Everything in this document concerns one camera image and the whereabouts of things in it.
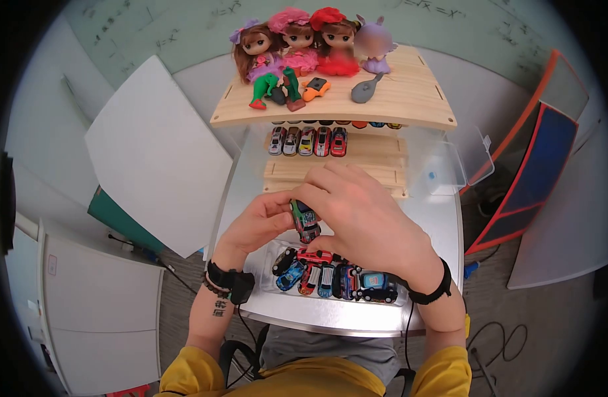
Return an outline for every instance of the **gray pants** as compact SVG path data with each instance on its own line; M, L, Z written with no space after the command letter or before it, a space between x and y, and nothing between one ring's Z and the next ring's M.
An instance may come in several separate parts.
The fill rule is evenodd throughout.
M387 386L400 368L391 338L360 338L268 328L260 366L270 370L301 358L341 357L362 366Z

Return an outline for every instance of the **red stool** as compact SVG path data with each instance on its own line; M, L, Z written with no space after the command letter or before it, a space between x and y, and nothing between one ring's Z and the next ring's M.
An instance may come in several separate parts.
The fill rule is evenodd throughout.
M141 396L145 397L145 392L148 390L149 390L149 385L144 384L142 386L133 387L132 389L116 391L114 393L108 393L108 394L106 394L106 397L123 397L124 394L129 394L130 396L135 397L133 393L136 393L137 397L141 397Z

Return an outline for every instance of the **hand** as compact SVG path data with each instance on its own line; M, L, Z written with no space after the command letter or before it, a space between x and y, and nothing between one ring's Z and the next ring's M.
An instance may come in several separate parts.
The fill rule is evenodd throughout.
M291 191L283 191L254 198L220 237L212 262L225 271L241 271L248 254L293 229L291 196Z
M328 161L323 168L311 168L304 182L293 189L293 197L335 232L314 239L309 251L327 250L364 269L396 274L424 293L440 284L442 263L429 236L405 216L376 179L356 165ZM428 272L429 278L423 277L421 267L431 265L437 267Z

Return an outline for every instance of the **green toy car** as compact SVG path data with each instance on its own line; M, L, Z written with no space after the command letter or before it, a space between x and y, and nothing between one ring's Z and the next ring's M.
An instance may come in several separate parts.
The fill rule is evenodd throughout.
M291 200L291 211L295 229L300 234L300 242L309 244L322 233L322 228L317 224L315 211L308 208L306 204L293 199Z

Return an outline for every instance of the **green board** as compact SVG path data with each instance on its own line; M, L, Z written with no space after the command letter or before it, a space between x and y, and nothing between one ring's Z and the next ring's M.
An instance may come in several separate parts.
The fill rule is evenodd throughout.
M123 234L128 240L134 244L149 248L150 250L160 253L165 245L158 241L156 237L141 225L139 225L130 215L118 206L114 200L103 191L101 186L94 193L93 200L88 206L88 213L101 223L109 226L111 229Z
M335 6L348 19L385 17L395 41L466 59L526 88L537 86L550 50L512 0L74 0L64 13L79 42L118 88L156 54L171 73L231 51L247 18L285 6Z

